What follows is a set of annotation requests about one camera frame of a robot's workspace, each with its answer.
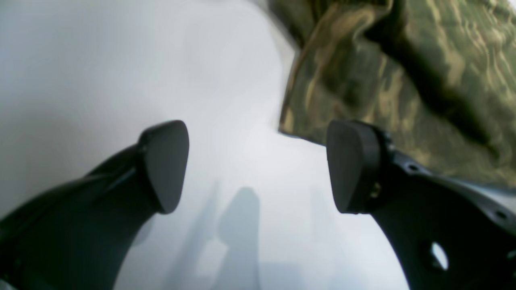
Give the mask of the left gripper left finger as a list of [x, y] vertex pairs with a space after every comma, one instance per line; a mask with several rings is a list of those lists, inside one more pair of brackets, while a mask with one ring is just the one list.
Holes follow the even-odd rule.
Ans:
[[112, 290], [142, 226], [175, 211], [189, 154], [180, 120], [1, 220], [1, 280], [17, 290]]

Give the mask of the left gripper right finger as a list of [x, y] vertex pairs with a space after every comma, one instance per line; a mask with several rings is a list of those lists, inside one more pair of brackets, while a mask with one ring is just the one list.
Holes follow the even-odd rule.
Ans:
[[514, 190], [432, 173], [362, 122], [332, 121], [326, 150], [337, 210], [374, 218], [411, 290], [514, 290]]

